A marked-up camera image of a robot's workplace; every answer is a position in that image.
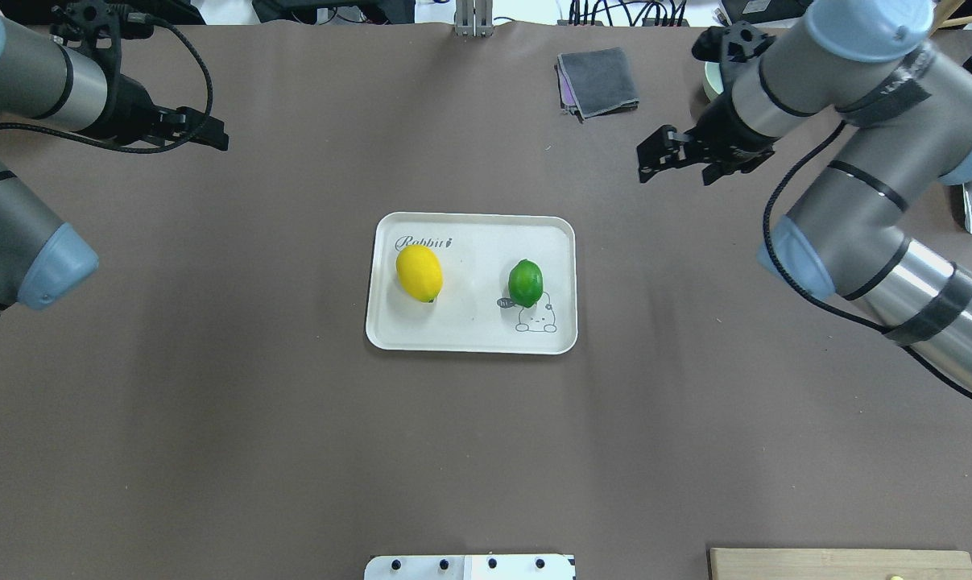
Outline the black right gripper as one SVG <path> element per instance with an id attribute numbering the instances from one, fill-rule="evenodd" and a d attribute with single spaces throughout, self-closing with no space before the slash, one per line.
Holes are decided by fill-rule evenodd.
<path id="1" fill-rule="evenodd" d="M 703 164 L 702 183 L 710 186 L 722 177 L 753 172 L 774 155 L 774 143 L 776 137 L 751 129 L 722 95 L 695 127 L 680 131 L 666 124 L 638 144 L 638 181 L 646 184 L 660 172 Z"/>

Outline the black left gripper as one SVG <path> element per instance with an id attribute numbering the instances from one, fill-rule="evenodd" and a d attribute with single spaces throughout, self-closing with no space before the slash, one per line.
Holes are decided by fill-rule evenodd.
<path id="1" fill-rule="evenodd" d="M 99 122 L 99 139 L 118 146 L 144 142 L 151 146 L 198 143 L 228 151 L 225 123 L 188 106 L 158 106 L 146 89 L 131 77 L 118 80 L 115 99 Z"/>

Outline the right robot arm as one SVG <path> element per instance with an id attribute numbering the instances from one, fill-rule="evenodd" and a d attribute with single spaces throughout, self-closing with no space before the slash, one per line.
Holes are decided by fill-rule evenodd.
<path id="1" fill-rule="evenodd" d="M 774 37 L 713 27 L 693 55 L 717 61 L 722 94 L 693 128 L 636 148 L 638 177 L 703 165 L 704 184 L 753 172 L 774 143 L 832 109 L 854 130 L 799 201 L 762 217 L 759 259 L 803 300 L 872 328 L 972 400 L 972 275 L 898 221 L 931 184 L 972 181 L 972 73 L 932 43 L 931 1 L 813 1 Z"/>

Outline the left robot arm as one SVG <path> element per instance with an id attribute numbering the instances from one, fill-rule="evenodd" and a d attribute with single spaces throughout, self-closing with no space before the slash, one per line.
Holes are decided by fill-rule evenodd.
<path id="1" fill-rule="evenodd" d="M 185 143 L 228 150 L 212 114 L 205 64 L 205 107 L 158 106 L 122 73 L 122 41 L 157 28 L 198 51 L 173 23 L 129 3 L 73 1 L 55 6 L 43 35 L 0 14 L 0 132 L 23 130 L 114 153 L 153 155 Z M 0 316 L 11 305 L 46 309 L 96 271 L 99 258 L 0 160 Z"/>

